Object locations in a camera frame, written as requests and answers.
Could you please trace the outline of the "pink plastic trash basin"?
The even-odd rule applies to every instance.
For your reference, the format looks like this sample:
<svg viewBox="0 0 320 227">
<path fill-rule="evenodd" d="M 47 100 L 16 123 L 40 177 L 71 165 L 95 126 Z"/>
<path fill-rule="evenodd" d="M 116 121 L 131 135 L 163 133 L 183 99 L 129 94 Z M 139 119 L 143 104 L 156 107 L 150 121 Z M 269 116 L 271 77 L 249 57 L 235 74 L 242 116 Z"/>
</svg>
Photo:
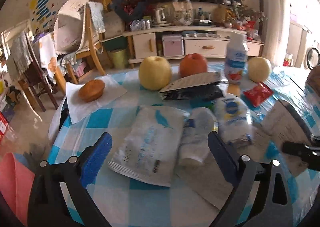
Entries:
<svg viewBox="0 0 320 227">
<path fill-rule="evenodd" d="M 13 153 L 1 159 L 1 195 L 17 219 L 28 226 L 28 205 L 35 174 Z"/>
</svg>

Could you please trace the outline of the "dark carton wrapper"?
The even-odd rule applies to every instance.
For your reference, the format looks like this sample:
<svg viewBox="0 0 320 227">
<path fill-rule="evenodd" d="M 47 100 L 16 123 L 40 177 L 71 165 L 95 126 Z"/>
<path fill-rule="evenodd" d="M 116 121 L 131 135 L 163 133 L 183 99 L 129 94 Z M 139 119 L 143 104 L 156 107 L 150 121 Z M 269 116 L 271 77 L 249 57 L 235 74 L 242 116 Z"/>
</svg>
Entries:
<svg viewBox="0 0 320 227">
<path fill-rule="evenodd" d="M 290 141 L 317 147 L 319 146 L 319 134 L 312 133 L 310 127 L 289 102 L 276 101 L 273 108 L 263 118 L 261 126 L 264 133 L 271 137 L 283 156 L 289 172 L 294 177 L 307 169 L 308 164 L 299 157 L 283 153 L 282 144 Z"/>
</svg>

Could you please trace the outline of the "red snack packet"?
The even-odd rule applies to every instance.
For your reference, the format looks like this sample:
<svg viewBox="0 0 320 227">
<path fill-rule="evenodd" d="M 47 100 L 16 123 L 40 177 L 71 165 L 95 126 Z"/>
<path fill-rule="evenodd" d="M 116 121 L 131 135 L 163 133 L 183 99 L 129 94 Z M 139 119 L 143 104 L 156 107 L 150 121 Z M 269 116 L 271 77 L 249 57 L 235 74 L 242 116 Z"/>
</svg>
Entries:
<svg viewBox="0 0 320 227">
<path fill-rule="evenodd" d="M 273 90 L 265 83 L 260 82 L 252 89 L 244 91 L 243 94 L 251 105 L 257 108 L 261 103 L 273 95 Z"/>
</svg>

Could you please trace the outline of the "white blue wrapper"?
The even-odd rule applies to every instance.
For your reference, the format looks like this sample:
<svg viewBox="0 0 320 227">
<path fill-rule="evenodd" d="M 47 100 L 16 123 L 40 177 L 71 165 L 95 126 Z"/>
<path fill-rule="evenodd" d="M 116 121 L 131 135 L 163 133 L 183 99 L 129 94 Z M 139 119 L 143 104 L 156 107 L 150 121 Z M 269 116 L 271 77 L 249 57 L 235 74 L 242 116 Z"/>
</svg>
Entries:
<svg viewBox="0 0 320 227">
<path fill-rule="evenodd" d="M 251 111 L 240 97 L 226 94 L 217 98 L 214 101 L 214 115 L 225 144 L 240 148 L 253 143 Z"/>
</svg>

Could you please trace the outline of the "gold square tin lid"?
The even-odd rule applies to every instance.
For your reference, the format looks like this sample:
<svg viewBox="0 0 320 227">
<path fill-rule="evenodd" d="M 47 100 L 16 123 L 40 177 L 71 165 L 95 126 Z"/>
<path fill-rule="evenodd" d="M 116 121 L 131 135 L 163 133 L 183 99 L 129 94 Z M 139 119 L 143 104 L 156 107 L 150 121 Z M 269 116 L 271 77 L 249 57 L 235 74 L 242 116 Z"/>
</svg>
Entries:
<svg viewBox="0 0 320 227">
<path fill-rule="evenodd" d="M 237 84 L 229 84 L 228 89 L 227 89 L 227 93 L 240 97 L 240 95 L 241 95 L 240 86 Z"/>
</svg>

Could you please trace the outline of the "white blue bird pouch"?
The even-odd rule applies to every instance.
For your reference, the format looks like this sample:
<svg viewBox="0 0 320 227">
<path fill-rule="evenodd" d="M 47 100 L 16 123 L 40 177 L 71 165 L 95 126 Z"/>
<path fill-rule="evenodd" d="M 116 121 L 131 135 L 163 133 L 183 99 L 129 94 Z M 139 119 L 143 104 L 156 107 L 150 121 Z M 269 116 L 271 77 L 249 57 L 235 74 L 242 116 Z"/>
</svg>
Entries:
<svg viewBox="0 0 320 227">
<path fill-rule="evenodd" d="M 146 184 L 170 187 L 189 116 L 189 112 L 174 107 L 141 106 L 130 133 L 108 167 Z"/>
</svg>

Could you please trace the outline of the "black white snack bag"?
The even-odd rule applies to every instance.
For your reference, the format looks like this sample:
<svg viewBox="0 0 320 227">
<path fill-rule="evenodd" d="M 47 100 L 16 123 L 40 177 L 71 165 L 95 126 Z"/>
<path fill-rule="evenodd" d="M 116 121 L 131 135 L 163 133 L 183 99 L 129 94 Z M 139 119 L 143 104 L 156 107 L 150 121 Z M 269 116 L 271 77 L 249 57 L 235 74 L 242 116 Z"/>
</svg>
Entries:
<svg viewBox="0 0 320 227">
<path fill-rule="evenodd" d="M 164 101 L 212 101 L 223 97 L 223 92 L 218 87 L 220 79 L 219 72 L 204 72 L 186 76 L 168 84 L 159 91 L 159 95 Z"/>
</svg>

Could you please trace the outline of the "blue white checkered tablecloth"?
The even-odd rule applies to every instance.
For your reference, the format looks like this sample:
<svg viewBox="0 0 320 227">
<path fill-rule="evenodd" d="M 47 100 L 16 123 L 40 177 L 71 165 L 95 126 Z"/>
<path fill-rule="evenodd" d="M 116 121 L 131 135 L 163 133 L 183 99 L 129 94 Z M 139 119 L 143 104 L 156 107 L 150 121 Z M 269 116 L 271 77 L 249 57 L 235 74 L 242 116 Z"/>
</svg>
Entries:
<svg viewBox="0 0 320 227">
<path fill-rule="evenodd" d="M 222 66 L 158 91 L 136 70 L 106 75 L 83 101 L 67 83 L 69 116 L 48 157 L 66 184 L 67 219 L 54 226 L 295 226 L 308 213 L 319 170 L 284 154 L 287 141 L 319 144 L 319 96 L 277 67 L 255 108 L 226 91 Z"/>
</svg>

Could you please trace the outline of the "small yellow pear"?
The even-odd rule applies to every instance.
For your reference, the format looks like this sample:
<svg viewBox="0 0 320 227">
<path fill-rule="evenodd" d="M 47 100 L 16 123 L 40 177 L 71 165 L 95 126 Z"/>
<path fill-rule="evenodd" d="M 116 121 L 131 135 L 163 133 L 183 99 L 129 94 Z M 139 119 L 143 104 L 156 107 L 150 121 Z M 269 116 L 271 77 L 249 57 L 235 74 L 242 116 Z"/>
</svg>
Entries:
<svg viewBox="0 0 320 227">
<path fill-rule="evenodd" d="M 255 83 L 266 81 L 271 72 L 271 62 L 266 58 L 254 57 L 248 61 L 248 77 Z"/>
</svg>

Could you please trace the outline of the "brown muffin cake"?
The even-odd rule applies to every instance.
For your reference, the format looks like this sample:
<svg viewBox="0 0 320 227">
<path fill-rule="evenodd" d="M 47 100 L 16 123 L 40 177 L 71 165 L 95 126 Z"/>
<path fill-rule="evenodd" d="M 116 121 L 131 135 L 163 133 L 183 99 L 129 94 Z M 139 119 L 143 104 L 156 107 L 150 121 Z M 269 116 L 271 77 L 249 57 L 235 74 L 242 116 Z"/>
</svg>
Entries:
<svg viewBox="0 0 320 227">
<path fill-rule="evenodd" d="M 87 82 L 78 91 L 79 98 L 84 102 L 92 102 L 103 96 L 105 83 L 100 79 L 93 79 Z"/>
</svg>

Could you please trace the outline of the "dark wooden chair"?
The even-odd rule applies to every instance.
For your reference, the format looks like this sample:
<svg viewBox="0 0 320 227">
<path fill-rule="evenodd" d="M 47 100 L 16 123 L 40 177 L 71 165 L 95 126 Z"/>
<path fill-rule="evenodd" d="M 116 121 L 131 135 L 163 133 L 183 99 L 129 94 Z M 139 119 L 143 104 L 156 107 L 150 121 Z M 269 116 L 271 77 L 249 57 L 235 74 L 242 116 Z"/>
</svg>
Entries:
<svg viewBox="0 0 320 227">
<path fill-rule="evenodd" d="M 10 48 L 10 60 L 13 61 L 17 80 L 29 104 L 38 104 L 42 111 L 46 111 L 40 96 L 47 94 L 55 109 L 58 108 L 53 96 L 53 87 L 47 80 L 46 73 L 40 67 L 26 31 L 17 35 Z"/>
</svg>

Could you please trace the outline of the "light wooden chair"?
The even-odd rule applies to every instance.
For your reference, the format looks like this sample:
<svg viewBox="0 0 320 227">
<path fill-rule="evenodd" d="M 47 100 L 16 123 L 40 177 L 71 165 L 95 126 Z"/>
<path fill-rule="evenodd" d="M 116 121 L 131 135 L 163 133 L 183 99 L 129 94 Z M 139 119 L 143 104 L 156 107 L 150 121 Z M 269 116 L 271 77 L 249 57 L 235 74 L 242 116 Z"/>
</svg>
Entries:
<svg viewBox="0 0 320 227">
<path fill-rule="evenodd" d="M 105 75 L 98 58 L 98 54 L 104 51 L 100 40 L 104 32 L 103 5 L 99 2 L 88 0 L 84 6 L 84 23 L 79 48 L 69 53 L 57 54 L 60 66 L 66 70 L 73 83 L 78 84 L 82 80 L 82 76 L 77 77 L 75 75 L 73 66 L 76 65 L 76 61 L 84 58 L 90 60 L 90 67 L 98 70 L 101 75 Z"/>
</svg>

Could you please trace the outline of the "cream tv cabinet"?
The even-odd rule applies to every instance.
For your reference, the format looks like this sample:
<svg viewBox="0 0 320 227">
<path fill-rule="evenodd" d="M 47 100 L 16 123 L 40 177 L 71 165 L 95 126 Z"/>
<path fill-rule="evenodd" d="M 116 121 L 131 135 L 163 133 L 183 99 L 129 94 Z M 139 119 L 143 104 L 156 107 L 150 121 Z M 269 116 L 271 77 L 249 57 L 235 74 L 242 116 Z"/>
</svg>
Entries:
<svg viewBox="0 0 320 227">
<path fill-rule="evenodd" d="M 245 31 L 214 26 L 165 26 L 140 31 L 124 32 L 129 47 L 129 63 L 141 63 L 146 57 L 163 55 L 162 36 L 183 36 L 184 55 L 164 57 L 167 60 L 182 59 L 185 55 L 199 53 L 206 58 L 224 58 L 232 33 L 246 35 Z"/>
</svg>

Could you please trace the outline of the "pink storage box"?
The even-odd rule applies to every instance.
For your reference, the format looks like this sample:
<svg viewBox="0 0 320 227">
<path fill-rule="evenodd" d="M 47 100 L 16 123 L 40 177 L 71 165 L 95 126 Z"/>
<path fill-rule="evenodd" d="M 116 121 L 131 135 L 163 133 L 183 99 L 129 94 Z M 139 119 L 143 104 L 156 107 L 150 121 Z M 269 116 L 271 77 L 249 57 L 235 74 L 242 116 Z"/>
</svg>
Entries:
<svg viewBox="0 0 320 227">
<path fill-rule="evenodd" d="M 183 36 L 180 34 L 167 34 L 162 36 L 164 57 L 184 55 Z"/>
</svg>

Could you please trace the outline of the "white folded cushion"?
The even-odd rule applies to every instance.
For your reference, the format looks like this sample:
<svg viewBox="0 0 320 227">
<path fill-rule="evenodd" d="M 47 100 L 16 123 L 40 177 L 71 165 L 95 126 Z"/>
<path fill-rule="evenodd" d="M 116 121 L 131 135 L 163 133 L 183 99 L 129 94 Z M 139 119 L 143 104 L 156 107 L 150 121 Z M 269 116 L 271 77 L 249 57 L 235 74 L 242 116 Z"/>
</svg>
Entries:
<svg viewBox="0 0 320 227">
<path fill-rule="evenodd" d="M 54 46 L 57 54 L 65 54 L 79 48 L 84 6 L 88 0 L 68 0 L 58 11 L 54 24 Z"/>
</svg>

